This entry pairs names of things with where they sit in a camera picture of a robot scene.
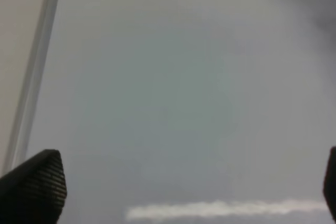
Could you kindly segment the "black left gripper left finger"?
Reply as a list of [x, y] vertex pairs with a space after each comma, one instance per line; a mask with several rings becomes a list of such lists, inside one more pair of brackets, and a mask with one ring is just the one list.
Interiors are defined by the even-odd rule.
[[67, 198], [58, 150], [43, 150], [1, 177], [1, 223], [57, 223]]

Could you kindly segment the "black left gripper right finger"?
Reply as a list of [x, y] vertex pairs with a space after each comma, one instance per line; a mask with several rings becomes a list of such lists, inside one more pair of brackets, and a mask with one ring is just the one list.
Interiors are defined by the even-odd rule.
[[333, 221], [335, 222], [335, 146], [330, 149], [326, 173], [323, 181], [323, 195]]

